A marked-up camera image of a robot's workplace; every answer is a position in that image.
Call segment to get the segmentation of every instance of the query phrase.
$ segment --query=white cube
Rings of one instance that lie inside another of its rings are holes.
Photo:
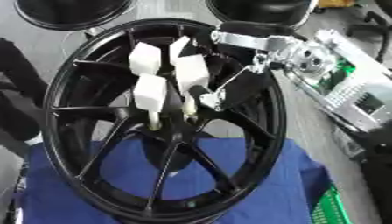
[[[189,41],[191,41],[191,39],[187,36],[184,36],[170,45],[170,63],[173,66],[176,66],[176,60],[179,58],[179,55],[184,50],[184,47],[186,47]]]
[[[161,49],[153,45],[138,43],[129,55],[129,67],[133,74],[157,74],[161,67]]]
[[[201,54],[181,57],[176,62],[176,79],[179,91],[184,95],[192,86],[208,86],[210,73]]]
[[[136,107],[161,112],[167,93],[166,79],[156,75],[142,74],[133,90]]]

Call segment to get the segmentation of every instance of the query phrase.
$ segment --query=blue cloth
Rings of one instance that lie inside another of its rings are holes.
[[[228,174],[245,158],[240,138],[211,138],[199,146]],[[78,197],[50,166],[42,145],[31,149],[27,189],[21,198],[25,224],[116,224]],[[105,159],[101,175],[113,186],[139,196],[148,196],[158,171],[146,160],[138,140],[124,141]],[[312,161],[293,141],[287,140],[270,175],[246,199],[220,218],[219,224],[306,224],[311,210],[331,182],[326,169]],[[192,162],[177,176],[168,178],[166,200],[190,197],[210,190],[214,180]]]

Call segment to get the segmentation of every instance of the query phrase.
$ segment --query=black wheel rim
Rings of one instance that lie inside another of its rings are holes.
[[[184,122],[183,116],[177,110],[168,111],[163,123],[165,127],[170,127],[166,130],[172,131],[163,134],[151,134],[145,125],[146,114],[134,106],[107,106],[118,95],[132,88],[137,81],[137,77],[128,69],[125,57],[137,41],[167,45],[167,41],[172,42],[184,34],[194,36],[210,29],[212,26],[208,24],[175,18],[123,24],[89,40],[59,70],[45,98],[45,148],[54,168],[87,202],[115,217],[134,222],[201,221],[229,209],[246,197],[269,174],[283,146],[286,129],[284,98],[277,81],[270,73],[266,75],[271,75],[272,82],[260,93],[262,100],[255,97],[239,108],[224,113],[203,108],[199,112],[199,120],[195,123]],[[230,59],[232,60],[240,65],[251,61],[250,58]],[[105,75],[107,73],[115,75],[108,78]],[[249,116],[247,111],[251,107],[257,110],[260,105],[266,110],[263,125],[258,122],[257,115]],[[249,156],[247,163],[233,177],[225,175],[203,150],[193,145],[192,136],[213,119],[222,119],[241,126],[247,133],[249,151],[254,152],[253,157],[250,159]],[[99,149],[101,153],[94,154],[92,159],[88,158],[85,149],[89,148],[97,120],[110,121],[115,125],[102,142]],[[166,142],[163,167],[168,166],[176,150],[183,152],[181,147],[186,147],[189,149],[187,155],[204,166],[217,180],[215,189],[192,199],[162,200],[160,193],[167,177],[167,169],[160,171],[155,190],[148,199],[114,188],[99,177],[100,163],[118,141],[132,135]],[[185,206],[187,204],[184,202],[190,200],[196,202],[197,206]]]

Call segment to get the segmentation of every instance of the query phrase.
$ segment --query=green basket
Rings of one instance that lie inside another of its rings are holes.
[[[313,224],[351,224],[335,186],[332,186],[318,202],[311,219]]]

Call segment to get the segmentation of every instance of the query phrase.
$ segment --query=floor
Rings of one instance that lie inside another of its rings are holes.
[[[12,0],[0,1],[0,36],[14,41],[38,69],[42,77],[46,81],[50,81],[67,55],[83,42],[83,36],[79,32],[46,31],[27,24],[13,10],[12,2]],[[348,25],[360,23],[366,11],[378,11],[373,3],[366,3],[365,1],[364,6],[363,9],[338,9],[329,10],[323,15],[313,14],[298,32],[307,37],[311,37],[320,28],[336,29],[344,32]],[[109,24],[105,24],[104,27],[152,17],[190,18],[212,25],[219,23],[207,9],[204,0],[139,0],[135,8],[130,8],[129,13]],[[380,39],[367,35],[366,39],[354,39],[353,41],[367,53],[375,55],[378,51]],[[386,65],[392,66],[391,52],[387,55]],[[328,168],[333,181],[341,192],[344,207],[353,223],[381,223],[358,165],[350,161],[333,141],[332,125],[301,91],[297,91],[280,73],[277,73],[276,77],[279,79],[286,97],[289,117],[288,137],[295,139],[315,160],[323,163]],[[28,101],[22,100],[14,94],[10,94],[10,97],[19,107],[39,119],[39,112],[33,109]],[[211,132],[219,137],[240,135],[238,130],[225,125],[222,123],[216,124],[211,128]],[[0,133],[0,141],[10,151],[16,151],[19,154],[27,149],[22,144],[13,142],[3,132]],[[17,169],[20,159],[7,153],[5,149],[0,149],[0,165],[4,165],[7,159],[12,158],[11,161],[15,161],[15,163],[12,163],[13,170]],[[7,178],[6,180],[2,178],[0,183],[7,183],[12,180],[13,178]]]

